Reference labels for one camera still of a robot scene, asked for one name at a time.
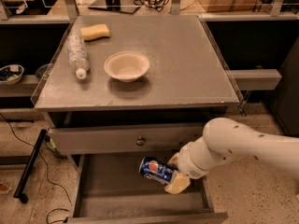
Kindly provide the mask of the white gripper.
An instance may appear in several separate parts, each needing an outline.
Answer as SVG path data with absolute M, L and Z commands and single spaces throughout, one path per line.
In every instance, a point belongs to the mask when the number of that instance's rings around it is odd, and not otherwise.
M 190 179 L 199 179 L 208 174 L 209 151 L 203 140 L 189 142 L 180 152 L 174 154 L 167 163 L 178 167 L 172 175 L 170 183 L 164 190 L 170 194 L 179 194 L 191 183 Z

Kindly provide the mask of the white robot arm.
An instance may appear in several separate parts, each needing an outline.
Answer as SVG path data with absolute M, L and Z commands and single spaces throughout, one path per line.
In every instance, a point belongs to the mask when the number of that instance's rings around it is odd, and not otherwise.
M 251 157 L 281 172 L 299 178 L 299 139 L 260 133 L 232 119 L 210 120 L 202 136 L 181 148 L 168 162 L 176 168 L 164 190 L 179 194 L 193 179 L 208 174 L 216 166 Z

